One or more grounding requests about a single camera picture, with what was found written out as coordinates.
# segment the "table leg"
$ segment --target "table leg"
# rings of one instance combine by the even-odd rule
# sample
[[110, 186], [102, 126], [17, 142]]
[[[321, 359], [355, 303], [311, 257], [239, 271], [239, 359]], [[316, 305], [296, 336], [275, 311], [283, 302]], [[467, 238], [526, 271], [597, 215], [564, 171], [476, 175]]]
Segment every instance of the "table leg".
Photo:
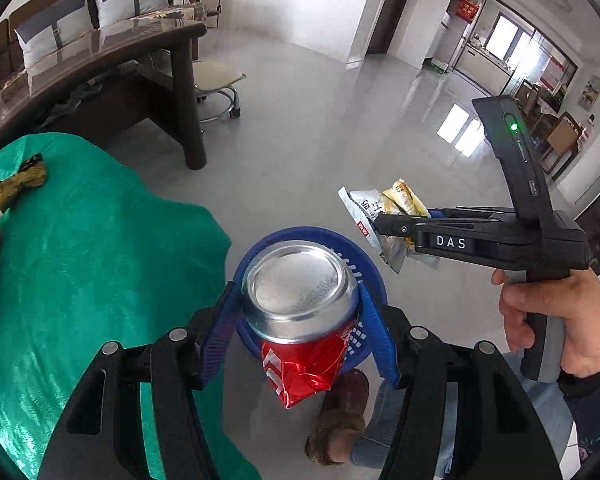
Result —
[[206, 165], [206, 153], [198, 121], [191, 65], [191, 41], [172, 46], [170, 51], [180, 144], [184, 150], [187, 167], [190, 170], [200, 170]]

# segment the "doorway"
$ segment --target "doorway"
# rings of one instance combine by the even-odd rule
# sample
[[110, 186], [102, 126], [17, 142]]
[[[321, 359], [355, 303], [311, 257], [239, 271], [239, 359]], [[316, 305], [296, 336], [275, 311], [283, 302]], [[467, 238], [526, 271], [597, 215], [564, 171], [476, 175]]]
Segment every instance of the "doorway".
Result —
[[367, 54], [386, 54], [407, 0], [384, 0]]

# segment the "red sign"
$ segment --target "red sign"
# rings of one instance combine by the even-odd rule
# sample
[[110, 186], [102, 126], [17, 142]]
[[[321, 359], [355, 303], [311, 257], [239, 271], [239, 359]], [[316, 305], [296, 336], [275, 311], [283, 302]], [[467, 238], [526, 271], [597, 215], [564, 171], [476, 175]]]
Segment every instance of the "red sign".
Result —
[[459, 16], [466, 22], [472, 23], [479, 9], [478, 4], [474, 4], [471, 0], [460, 0], [456, 16]]

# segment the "wooden chair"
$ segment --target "wooden chair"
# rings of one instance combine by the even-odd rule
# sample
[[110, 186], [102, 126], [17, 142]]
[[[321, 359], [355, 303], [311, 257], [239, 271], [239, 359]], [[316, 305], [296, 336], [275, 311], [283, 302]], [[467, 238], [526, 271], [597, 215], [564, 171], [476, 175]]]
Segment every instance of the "wooden chair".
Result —
[[520, 83], [516, 94], [513, 96], [520, 110], [524, 110], [526, 102], [529, 100], [529, 95], [531, 94], [532, 88], [533, 85], [526, 79]]
[[578, 138], [581, 134], [582, 127], [568, 112], [563, 113], [560, 117], [560, 121], [558, 121], [555, 128], [549, 133], [544, 142], [548, 149], [542, 157], [542, 160], [545, 160], [551, 152], [557, 153], [557, 158], [552, 166], [548, 170], [544, 170], [546, 174], [550, 174], [555, 169], [565, 153], [577, 149]]
[[522, 116], [525, 118], [526, 124], [532, 124], [538, 118], [536, 107], [538, 106], [539, 97], [540, 87], [538, 85], [531, 85], [531, 92], [529, 92], [525, 107], [522, 108]]

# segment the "crushed red can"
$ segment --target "crushed red can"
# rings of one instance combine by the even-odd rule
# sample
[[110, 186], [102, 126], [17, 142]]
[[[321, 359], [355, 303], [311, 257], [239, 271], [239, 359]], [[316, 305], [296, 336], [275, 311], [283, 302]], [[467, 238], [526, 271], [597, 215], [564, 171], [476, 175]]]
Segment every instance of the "crushed red can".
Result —
[[273, 244], [250, 263], [244, 314], [262, 339], [262, 367], [285, 408], [335, 381], [355, 326], [358, 282], [314, 242]]
[[342, 328], [307, 343], [283, 345], [263, 340], [262, 367], [285, 408], [331, 388], [355, 323], [352, 319]]

